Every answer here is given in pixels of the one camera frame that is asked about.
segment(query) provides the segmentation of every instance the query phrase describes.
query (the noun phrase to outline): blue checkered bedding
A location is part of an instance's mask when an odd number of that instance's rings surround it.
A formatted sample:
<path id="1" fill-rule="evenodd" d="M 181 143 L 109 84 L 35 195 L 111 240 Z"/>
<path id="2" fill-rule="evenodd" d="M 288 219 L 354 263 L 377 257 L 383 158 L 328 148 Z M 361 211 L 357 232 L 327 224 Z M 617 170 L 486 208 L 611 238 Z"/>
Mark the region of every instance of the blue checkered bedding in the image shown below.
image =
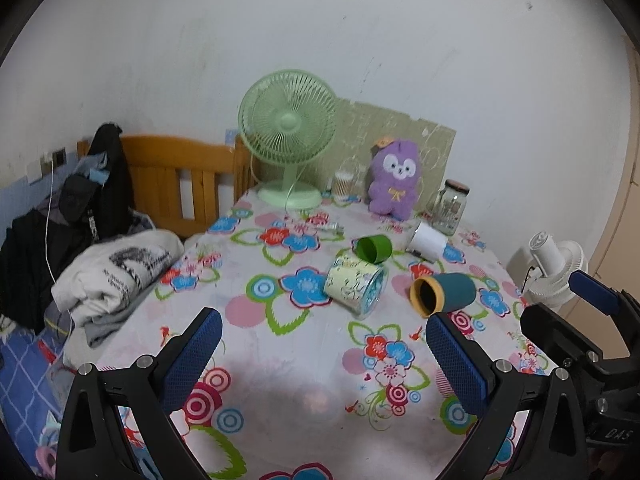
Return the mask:
<path id="1" fill-rule="evenodd" d="M 46 371 L 62 354 L 63 342 L 47 327 L 39 335 L 17 328 L 6 344 L 0 341 L 0 408 L 6 429 L 18 450 L 37 473 L 52 478 L 47 467 L 55 453 L 62 411 Z"/>

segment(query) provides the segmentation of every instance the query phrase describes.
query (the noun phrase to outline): jar lid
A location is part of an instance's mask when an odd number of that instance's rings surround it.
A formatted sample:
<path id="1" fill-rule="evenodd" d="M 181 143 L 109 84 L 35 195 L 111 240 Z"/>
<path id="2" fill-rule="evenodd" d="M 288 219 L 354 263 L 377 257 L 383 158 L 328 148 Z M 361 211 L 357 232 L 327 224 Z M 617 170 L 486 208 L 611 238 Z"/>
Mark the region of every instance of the jar lid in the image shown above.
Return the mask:
<path id="1" fill-rule="evenodd" d="M 465 186 L 457 180 L 451 180 L 450 178 L 448 178 L 444 181 L 444 185 L 450 187 L 451 189 L 455 189 L 457 192 L 463 193 L 465 195 L 469 194 L 469 186 Z"/>

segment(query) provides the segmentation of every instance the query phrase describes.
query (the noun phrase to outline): table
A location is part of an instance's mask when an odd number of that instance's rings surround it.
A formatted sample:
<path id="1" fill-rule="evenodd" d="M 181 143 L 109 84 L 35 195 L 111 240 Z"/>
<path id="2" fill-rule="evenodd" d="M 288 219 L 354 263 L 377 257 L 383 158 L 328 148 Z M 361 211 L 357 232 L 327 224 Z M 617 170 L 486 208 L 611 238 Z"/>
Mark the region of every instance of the table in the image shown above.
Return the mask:
<path id="1" fill-rule="evenodd" d="M 162 278 L 97 363 L 128 367 L 156 355 L 203 306 L 223 316 L 223 339 L 184 408 L 171 415 L 212 478 L 346 480 L 436 478 L 475 422 L 455 397 L 407 299 L 411 282 L 464 272 L 476 302 L 449 314 L 469 339 L 518 370 L 553 363 L 521 333 L 526 303 L 479 235 L 462 227 L 441 261 L 404 252 L 420 218 L 370 214 L 358 197 L 325 196 L 294 218 L 250 191 Z M 345 227 L 344 236 L 319 228 Z M 364 235 L 386 234 L 388 283 L 367 319 L 322 293 L 337 254 Z M 126 433 L 142 437 L 123 408 Z M 489 471 L 500 476 L 519 437 L 519 414 Z"/>

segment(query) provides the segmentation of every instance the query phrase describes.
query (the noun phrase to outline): metal bolt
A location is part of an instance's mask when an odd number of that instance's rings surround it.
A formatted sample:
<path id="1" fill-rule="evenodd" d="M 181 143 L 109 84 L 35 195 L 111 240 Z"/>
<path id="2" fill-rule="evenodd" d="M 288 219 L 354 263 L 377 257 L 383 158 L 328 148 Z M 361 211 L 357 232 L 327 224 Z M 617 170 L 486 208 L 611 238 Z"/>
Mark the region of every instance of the metal bolt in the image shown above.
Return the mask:
<path id="1" fill-rule="evenodd" d="M 495 362 L 495 367 L 503 373 L 511 372 L 511 370 L 513 370 L 513 365 L 504 359 L 498 359 Z"/>
<path id="2" fill-rule="evenodd" d="M 607 402 L 607 399 L 605 399 L 604 397 L 600 397 L 597 400 L 596 406 L 600 413 L 606 413 L 606 411 L 609 409 L 609 403 Z"/>
<path id="3" fill-rule="evenodd" d="M 150 355 L 141 355 L 136 359 L 138 368 L 149 368 L 154 363 L 154 359 Z"/>
<path id="4" fill-rule="evenodd" d="M 561 381 L 565 381 L 569 378 L 569 372 L 564 368 L 556 368 L 556 377 Z"/>
<path id="5" fill-rule="evenodd" d="M 78 367 L 78 373 L 80 375 L 87 375 L 94 366 L 91 363 L 84 363 Z"/>

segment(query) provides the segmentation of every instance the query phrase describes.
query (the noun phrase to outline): wooden bed frame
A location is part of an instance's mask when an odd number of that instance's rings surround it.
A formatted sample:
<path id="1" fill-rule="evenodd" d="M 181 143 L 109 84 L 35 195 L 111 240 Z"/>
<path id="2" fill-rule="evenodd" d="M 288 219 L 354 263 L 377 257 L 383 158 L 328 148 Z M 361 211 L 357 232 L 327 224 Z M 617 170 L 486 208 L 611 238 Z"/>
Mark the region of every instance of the wooden bed frame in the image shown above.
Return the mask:
<path id="1" fill-rule="evenodd" d="M 135 209 L 148 214 L 156 227 L 183 238 L 203 233 L 218 219 L 220 174 L 233 175 L 234 202 L 255 185 L 251 153 L 240 137 L 234 148 L 166 136 L 122 136 L 121 140 L 133 181 Z M 78 142 L 78 156 L 86 155 L 89 146 L 89 140 Z M 182 214 L 180 170 L 191 172 L 194 219 Z"/>

